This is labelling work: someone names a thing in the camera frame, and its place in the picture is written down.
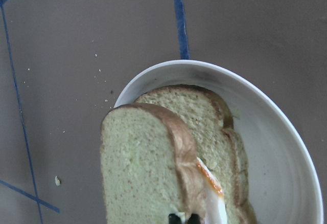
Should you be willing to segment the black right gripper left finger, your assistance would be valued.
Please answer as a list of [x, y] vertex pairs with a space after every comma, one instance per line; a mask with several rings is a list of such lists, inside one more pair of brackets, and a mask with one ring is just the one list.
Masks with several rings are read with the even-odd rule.
[[183, 212], [171, 213], [168, 216], [168, 224], [184, 224], [185, 214]]

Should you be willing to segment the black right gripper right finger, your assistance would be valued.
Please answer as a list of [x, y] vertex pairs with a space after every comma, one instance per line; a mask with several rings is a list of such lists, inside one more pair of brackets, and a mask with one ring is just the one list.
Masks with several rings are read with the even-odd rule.
[[201, 224], [200, 216], [198, 214], [192, 214], [188, 219], [188, 224]]

